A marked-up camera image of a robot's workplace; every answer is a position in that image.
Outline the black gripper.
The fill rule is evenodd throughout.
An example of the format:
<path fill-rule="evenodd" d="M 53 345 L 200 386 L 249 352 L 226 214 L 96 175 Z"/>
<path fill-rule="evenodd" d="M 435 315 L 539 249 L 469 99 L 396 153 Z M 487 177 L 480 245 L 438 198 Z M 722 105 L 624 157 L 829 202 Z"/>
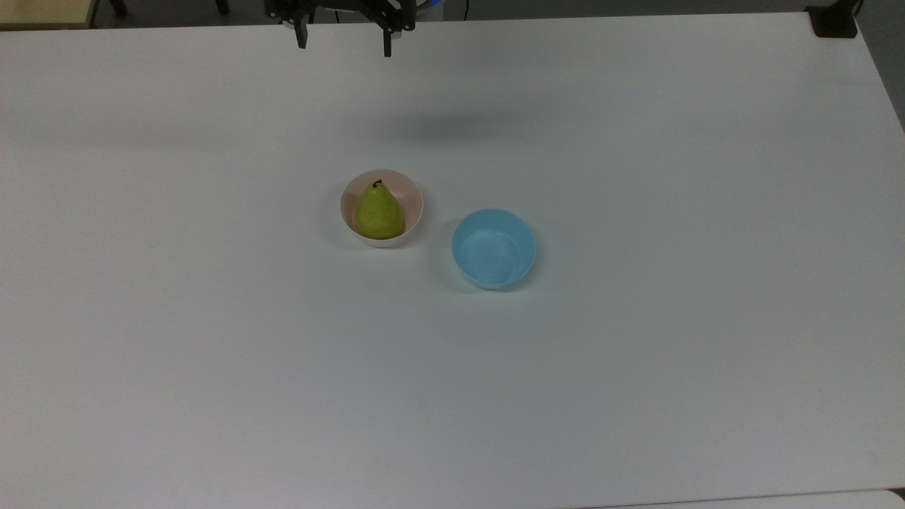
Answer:
<path fill-rule="evenodd" d="M 416 28 L 416 1 L 265 1 L 265 14 L 271 18 L 287 18 L 282 25 L 294 33 L 298 48 L 308 44 L 308 17 L 317 8 L 361 13 L 374 18 L 383 33 L 383 54 L 393 55 L 393 41 L 404 31 Z"/>

